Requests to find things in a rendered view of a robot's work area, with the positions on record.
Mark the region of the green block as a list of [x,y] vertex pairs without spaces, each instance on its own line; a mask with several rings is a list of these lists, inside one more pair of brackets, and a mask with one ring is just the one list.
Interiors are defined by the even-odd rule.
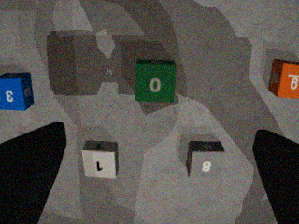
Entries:
[[137,60],[135,100],[175,102],[176,65],[173,60]]

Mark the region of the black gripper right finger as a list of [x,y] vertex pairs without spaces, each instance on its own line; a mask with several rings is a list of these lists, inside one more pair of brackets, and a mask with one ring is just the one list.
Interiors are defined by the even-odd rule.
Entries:
[[254,160],[277,224],[299,224],[299,145],[283,135],[259,130]]

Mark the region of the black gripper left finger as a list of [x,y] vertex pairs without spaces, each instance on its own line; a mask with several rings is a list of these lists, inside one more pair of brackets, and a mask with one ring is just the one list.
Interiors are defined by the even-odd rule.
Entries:
[[65,149],[60,122],[0,143],[0,224],[38,224]]

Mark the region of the orange block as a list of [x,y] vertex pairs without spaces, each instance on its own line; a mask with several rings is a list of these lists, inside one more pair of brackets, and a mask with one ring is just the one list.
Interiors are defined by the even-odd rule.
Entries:
[[299,100],[299,62],[273,60],[269,92],[274,93],[276,97],[289,97]]

